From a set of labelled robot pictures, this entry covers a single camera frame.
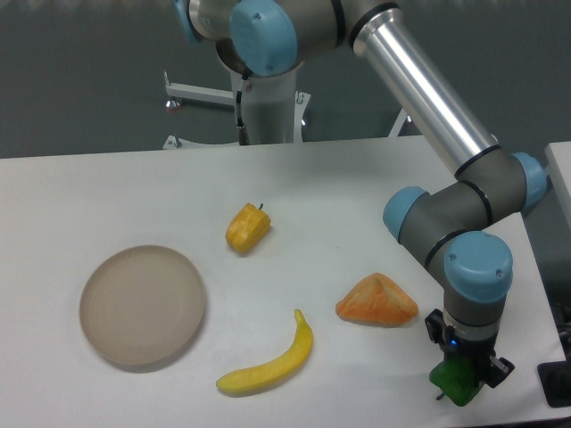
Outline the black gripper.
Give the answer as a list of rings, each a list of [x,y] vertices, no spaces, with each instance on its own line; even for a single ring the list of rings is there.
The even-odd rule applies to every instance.
[[[499,320],[483,326],[465,325],[446,309],[434,309],[425,318],[425,326],[429,340],[443,352],[444,361],[455,357],[470,359],[478,386],[496,388],[515,369],[509,360],[495,354]]]

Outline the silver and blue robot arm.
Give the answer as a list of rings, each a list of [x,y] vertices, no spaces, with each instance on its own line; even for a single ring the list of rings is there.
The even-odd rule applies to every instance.
[[[187,38],[232,45],[246,70],[274,77],[348,45],[369,61],[455,176],[438,193],[411,186],[386,204],[393,237],[443,288],[426,318],[448,361],[470,384],[495,387],[513,365],[494,350],[512,283],[508,245],[486,228],[537,203],[547,178],[533,157],[505,152],[406,30],[393,1],[177,1]]]

